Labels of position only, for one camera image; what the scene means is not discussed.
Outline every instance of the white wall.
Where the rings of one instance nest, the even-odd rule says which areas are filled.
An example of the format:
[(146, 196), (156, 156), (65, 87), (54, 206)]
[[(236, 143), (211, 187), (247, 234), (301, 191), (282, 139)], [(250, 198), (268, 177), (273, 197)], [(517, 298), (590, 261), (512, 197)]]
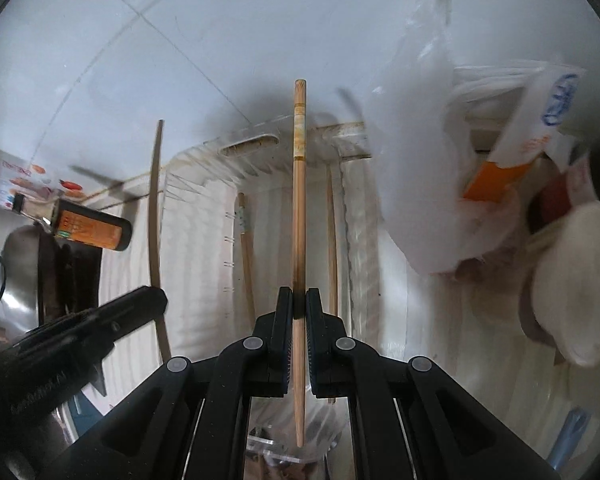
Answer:
[[(414, 1), (12, 0), (0, 16), (0, 149), (77, 168), (65, 178), (94, 190), (148, 170), (158, 118), (167, 161), (290, 113), (298, 77), (315, 123), (360, 120)], [(453, 0), (450, 31), (458, 63), (561, 53), (586, 67), (572, 125), (600, 129), (600, 21), (585, 0)]]

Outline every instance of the brown wooden stick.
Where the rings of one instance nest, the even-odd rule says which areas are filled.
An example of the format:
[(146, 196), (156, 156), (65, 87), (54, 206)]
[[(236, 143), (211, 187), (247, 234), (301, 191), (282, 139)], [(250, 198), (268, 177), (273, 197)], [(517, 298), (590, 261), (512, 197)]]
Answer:
[(327, 245), (329, 248), (329, 310), (338, 315), (338, 252), (336, 245), (336, 215), (333, 209), (331, 168), (327, 166)]
[(256, 323), (256, 310), (253, 304), (253, 282), (251, 281), (251, 229), (247, 218), (247, 199), (244, 193), (238, 193), (238, 222), (240, 223), (240, 246), (242, 248), (242, 273), (244, 275), (244, 293), (247, 297), (247, 314), (251, 328)]
[(294, 323), (291, 366), (294, 380), (294, 418), (296, 443), (304, 446), (304, 404), (306, 377), (306, 326), (304, 324), (304, 294), (306, 292), (306, 81), (296, 80), (294, 92), (294, 179), (292, 221), (292, 290)]
[[(162, 145), (162, 127), (164, 121), (160, 119), (155, 130), (154, 156), (151, 161), (149, 176), (149, 205), (147, 213), (147, 232), (149, 245), (149, 282), (151, 286), (160, 288), (160, 245), (158, 243), (158, 180), (160, 177), (160, 147)], [(171, 348), (167, 335), (167, 326), (164, 316), (155, 320), (155, 335), (158, 339), (158, 350), (163, 363), (171, 359)]]

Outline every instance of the tile grout line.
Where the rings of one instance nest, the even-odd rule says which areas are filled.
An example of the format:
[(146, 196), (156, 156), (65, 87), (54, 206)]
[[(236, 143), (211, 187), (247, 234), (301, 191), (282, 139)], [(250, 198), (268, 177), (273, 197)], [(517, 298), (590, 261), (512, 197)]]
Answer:
[(35, 149), (33, 151), (33, 155), (31, 155), (31, 158), (30, 158), (30, 161), (29, 161), (30, 164), (33, 163), (33, 160), (35, 159), (36, 155), (38, 154), (38, 151), (40, 150), (40, 147), (42, 146), (42, 143), (44, 142), (44, 140), (46, 138), (46, 135), (48, 134), (49, 128), (51, 127), (51, 125), (53, 124), (53, 122), (56, 120), (56, 117), (59, 115), (59, 113), (62, 111), (62, 108), (64, 107), (64, 105), (68, 101), (69, 97), (71, 97), (72, 93), (74, 92), (75, 87), (82, 80), (82, 78), (85, 76), (85, 74), (102, 57), (102, 55), (105, 53), (105, 51), (111, 45), (113, 45), (124, 32), (126, 32), (129, 28), (131, 28), (131, 26), (135, 22), (137, 22), (138, 19), (142, 19), (155, 32), (157, 32), (162, 38), (164, 38), (167, 41), (167, 43), (169, 43), (181, 56), (184, 56), (184, 58), (187, 61), (189, 61), (189, 63), (209, 82), (209, 84), (211, 84), (211, 86), (213, 86), (220, 93), (220, 95), (222, 95), (222, 97), (225, 98), (225, 100), (247, 121), (247, 123), (252, 124), (251, 121), (247, 118), (247, 116), (245, 116), (238, 109), (238, 107), (231, 101), (231, 99), (229, 99), (227, 97), (227, 95), (225, 95), (224, 92), (222, 92), (221, 89), (218, 88), (218, 85), (216, 85), (213, 81), (211, 81), (211, 79), (200, 69), (200, 67), (198, 67), (191, 59), (189, 59), (189, 56), (187, 56), (186, 54), (184, 54), (183, 51), (181, 51), (171, 40), (169, 40), (169, 38), (167, 38), (160, 30), (158, 30), (158, 28), (155, 27), (155, 25), (153, 23), (149, 22), (149, 20), (142, 14), (143, 12), (147, 12), (149, 9), (151, 9), (155, 4), (157, 4), (161, 0), (154, 0), (154, 1), (152, 1), (142, 11), (138, 11), (135, 7), (133, 7), (131, 4), (127, 3), (125, 0), (119, 0), (119, 1), (122, 2), (123, 4), (125, 4), (129, 9), (131, 9), (134, 12), (135, 17), (133, 17), (124, 27), (122, 27), (115, 35), (113, 35), (113, 37), (110, 38), (109, 41), (107, 41), (107, 43), (93, 57), (93, 59), (91, 60), (91, 62), (85, 67), (85, 69), (82, 71), (82, 73), (74, 81), (74, 84), (71, 86), (71, 88), (69, 89), (69, 91), (65, 94), (64, 98), (62, 99), (62, 101), (58, 105), (58, 108), (56, 108), (56, 111), (52, 115), (51, 120), (47, 123), (47, 125), (45, 127), (45, 130), (42, 133), (42, 136), (40, 137), (40, 140), (38, 140), (38, 143), (36, 144), (36, 147), (35, 147)]

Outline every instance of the sauce bottle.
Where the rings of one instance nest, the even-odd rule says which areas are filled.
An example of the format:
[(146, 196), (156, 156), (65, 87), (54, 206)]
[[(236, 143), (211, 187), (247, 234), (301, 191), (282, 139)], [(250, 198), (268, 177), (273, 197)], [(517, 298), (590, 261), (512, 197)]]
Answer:
[(35, 220), (58, 238), (114, 251), (124, 251), (133, 232), (129, 220), (62, 198), (41, 202), (16, 193), (13, 211)]
[(544, 186), (526, 210), (531, 234), (566, 215), (574, 206), (600, 201), (600, 137), (563, 174)]

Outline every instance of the white lid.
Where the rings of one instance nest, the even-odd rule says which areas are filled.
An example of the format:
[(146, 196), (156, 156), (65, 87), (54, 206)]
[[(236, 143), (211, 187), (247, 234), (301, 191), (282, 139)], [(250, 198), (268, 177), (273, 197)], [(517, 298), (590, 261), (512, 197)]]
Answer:
[(536, 267), (531, 303), (567, 361), (600, 362), (600, 202), (578, 206)]

